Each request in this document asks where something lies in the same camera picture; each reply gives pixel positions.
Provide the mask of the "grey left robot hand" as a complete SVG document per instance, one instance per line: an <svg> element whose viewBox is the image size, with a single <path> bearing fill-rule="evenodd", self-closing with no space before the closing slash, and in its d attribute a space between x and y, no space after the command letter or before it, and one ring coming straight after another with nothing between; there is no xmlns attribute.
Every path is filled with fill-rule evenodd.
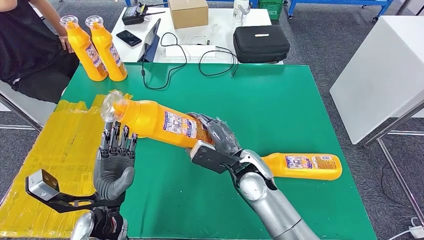
<svg viewBox="0 0 424 240"><path fill-rule="evenodd" d="M102 200L118 199L133 183L137 139L127 125L105 123L93 172L93 185Z"/></svg>

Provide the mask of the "person's left hand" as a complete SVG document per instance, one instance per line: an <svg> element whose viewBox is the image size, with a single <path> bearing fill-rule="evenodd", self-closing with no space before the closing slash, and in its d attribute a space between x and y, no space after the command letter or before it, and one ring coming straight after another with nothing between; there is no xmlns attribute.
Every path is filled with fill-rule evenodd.
<svg viewBox="0 0 424 240"><path fill-rule="evenodd" d="M72 46L71 46L71 44L70 44L69 39L68 39L67 36L65 36L65 35L59 35L58 38L59 38L59 40L61 42L62 48L65 51L67 51L70 54L72 54L72 53L75 52L74 49L72 48Z"/></svg>

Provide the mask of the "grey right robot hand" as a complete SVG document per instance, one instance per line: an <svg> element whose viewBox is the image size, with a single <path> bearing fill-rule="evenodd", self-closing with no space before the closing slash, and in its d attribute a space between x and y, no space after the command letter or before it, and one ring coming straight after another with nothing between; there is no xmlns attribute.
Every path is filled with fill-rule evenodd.
<svg viewBox="0 0 424 240"><path fill-rule="evenodd" d="M208 135L212 139L216 151L233 155L242 148L235 133L225 121L218 117L212 118L203 113L189 112L187 114L202 123L208 131Z"/></svg>

